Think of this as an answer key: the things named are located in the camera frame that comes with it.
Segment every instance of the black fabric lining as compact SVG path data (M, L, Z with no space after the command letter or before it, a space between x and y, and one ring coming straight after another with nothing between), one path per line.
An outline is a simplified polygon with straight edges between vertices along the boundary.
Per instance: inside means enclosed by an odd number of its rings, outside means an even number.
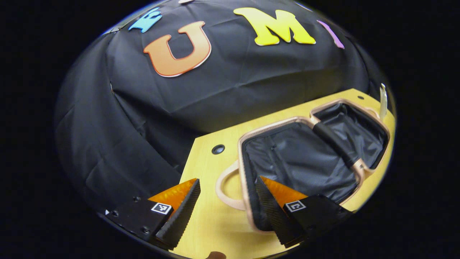
M243 142L242 149L251 210L260 230L272 228L255 189L258 176L308 196L325 195L337 203L357 186L342 156L303 123L291 123L250 138Z
M354 150L370 168L375 169L385 153L389 137L384 129L362 111L337 103L314 114Z
M359 159L358 154L350 148L347 143L340 139L328 126L319 122L313 126L315 132L327 144L329 144L337 153L342 156L346 166L352 167Z

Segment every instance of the screw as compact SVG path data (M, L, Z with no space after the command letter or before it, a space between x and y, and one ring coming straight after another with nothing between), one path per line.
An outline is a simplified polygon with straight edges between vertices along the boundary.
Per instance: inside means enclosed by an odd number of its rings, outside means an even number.
M149 230L149 228L147 228L147 227L145 227L145 226L144 226L144 227L142 227L142 228L141 228L141 230L142 230L142 232L144 232L145 234L148 234L148 233L150 233L150 230Z

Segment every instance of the open suitcase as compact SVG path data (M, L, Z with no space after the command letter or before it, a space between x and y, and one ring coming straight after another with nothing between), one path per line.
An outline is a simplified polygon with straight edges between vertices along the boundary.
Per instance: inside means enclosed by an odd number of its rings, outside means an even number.
M258 176L342 205L378 166L389 136L379 114L337 99L313 109L310 118L292 117L244 134L238 142L238 160L218 178L216 194L225 204L245 210L256 232L272 233L255 189ZM236 170L242 200L229 198L221 189Z

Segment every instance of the blue letter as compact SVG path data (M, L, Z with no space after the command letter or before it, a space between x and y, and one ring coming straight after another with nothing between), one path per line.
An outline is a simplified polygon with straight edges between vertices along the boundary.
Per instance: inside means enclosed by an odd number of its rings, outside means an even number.
M131 30L132 28L138 28L141 29L142 33L148 31L152 25L154 25L162 15L160 15L160 11L156 11L159 7L152 9L150 12L146 13L143 17L141 17L139 20L137 20L131 27L129 27L128 30Z

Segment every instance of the black cloth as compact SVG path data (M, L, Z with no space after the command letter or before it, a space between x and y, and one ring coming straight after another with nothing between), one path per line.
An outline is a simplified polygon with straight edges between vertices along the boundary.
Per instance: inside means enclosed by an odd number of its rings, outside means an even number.
M177 184L197 136L350 88L379 99L382 76L369 69L370 57L330 24L345 49L336 47L316 21L326 19L294 2L168 1L158 7L162 18L147 32L128 31L135 18L98 37L69 70L58 96L60 160L99 212ZM278 9L291 12L316 44L280 39L258 46L250 23L233 13L241 7L272 17ZM144 48L170 34L173 55L189 55L193 46L177 31L196 21L205 22L209 58L178 77L161 77Z

